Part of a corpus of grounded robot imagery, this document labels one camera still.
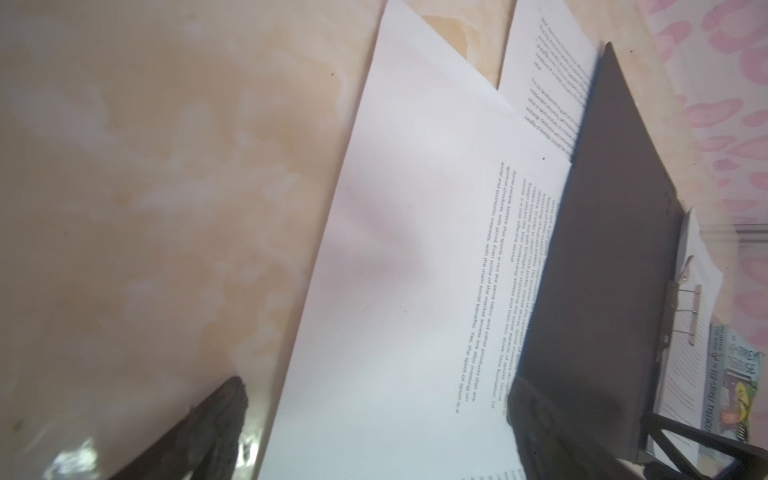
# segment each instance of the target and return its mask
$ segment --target marble pattern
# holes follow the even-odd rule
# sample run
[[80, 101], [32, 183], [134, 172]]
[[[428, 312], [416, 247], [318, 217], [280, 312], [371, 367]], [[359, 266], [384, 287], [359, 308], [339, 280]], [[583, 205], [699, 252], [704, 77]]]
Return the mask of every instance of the marble pattern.
[[[409, 4], [497, 84], [510, 0]], [[685, 203], [726, 223], [637, 6], [568, 4]], [[0, 5], [1, 477], [105, 478], [234, 373], [251, 477], [383, 5]]]

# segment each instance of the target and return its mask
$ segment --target black folder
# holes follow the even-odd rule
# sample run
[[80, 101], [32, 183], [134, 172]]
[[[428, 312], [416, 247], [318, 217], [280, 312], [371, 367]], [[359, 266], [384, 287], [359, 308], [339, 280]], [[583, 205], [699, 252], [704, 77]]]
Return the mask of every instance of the black folder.
[[519, 375], [618, 458], [647, 460], [684, 211], [621, 73], [598, 65]]

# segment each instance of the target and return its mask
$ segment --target binder clip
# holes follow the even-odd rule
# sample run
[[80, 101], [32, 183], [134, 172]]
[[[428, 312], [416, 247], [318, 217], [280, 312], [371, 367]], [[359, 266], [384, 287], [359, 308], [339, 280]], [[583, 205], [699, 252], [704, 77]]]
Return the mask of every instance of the binder clip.
[[[694, 256], [690, 255], [686, 260], [680, 273], [674, 280], [667, 282], [667, 292], [664, 299], [664, 311], [661, 314], [661, 332], [659, 335], [659, 348], [657, 349], [656, 360], [661, 361], [664, 350], [669, 347], [672, 341], [672, 332], [686, 333], [688, 343], [696, 345], [696, 332], [699, 326], [699, 308], [701, 305], [701, 285], [697, 284], [693, 290], [681, 287], [688, 281], [690, 276], [690, 267], [694, 262]], [[679, 310], [680, 292], [692, 293], [693, 306], [689, 309]], [[678, 312], [690, 312], [690, 325], [688, 331], [674, 329], [674, 317]]]

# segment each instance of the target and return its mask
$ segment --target tabletop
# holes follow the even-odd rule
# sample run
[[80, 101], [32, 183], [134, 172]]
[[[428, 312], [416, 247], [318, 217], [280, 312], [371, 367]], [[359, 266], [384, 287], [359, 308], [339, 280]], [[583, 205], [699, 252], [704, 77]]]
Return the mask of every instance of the tabletop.
[[[406, 2], [498, 84], [511, 0]], [[0, 476], [106, 478], [233, 374], [253, 475], [384, 3], [0, 6]], [[640, 9], [567, 3], [684, 206], [729, 224]]]

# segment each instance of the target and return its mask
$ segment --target paper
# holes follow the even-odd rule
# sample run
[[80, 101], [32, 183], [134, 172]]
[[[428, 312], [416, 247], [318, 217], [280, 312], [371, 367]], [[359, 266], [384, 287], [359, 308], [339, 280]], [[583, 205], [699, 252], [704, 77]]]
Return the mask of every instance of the paper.
[[[689, 343], [691, 312], [680, 311], [674, 317], [672, 340], [664, 360], [665, 367], [657, 397], [656, 411], [678, 422], [701, 427], [704, 402], [704, 386], [707, 377], [707, 348], [710, 324], [715, 300], [723, 286], [723, 274], [715, 266], [704, 241], [701, 240], [699, 222], [693, 210], [684, 222], [680, 246], [677, 251], [678, 271], [685, 260], [693, 255], [688, 280], [680, 285], [682, 290], [694, 290], [701, 285], [701, 301], [694, 345]], [[680, 291], [678, 309], [689, 310], [694, 305], [694, 294]], [[670, 435], [672, 443], [691, 463], [699, 458], [699, 444], [678, 435]], [[654, 455], [668, 465], [669, 458], [654, 443]]]
[[506, 399], [570, 168], [525, 129], [389, 0], [260, 480], [524, 478]]
[[597, 61], [563, 0], [518, 0], [498, 90], [570, 160]]

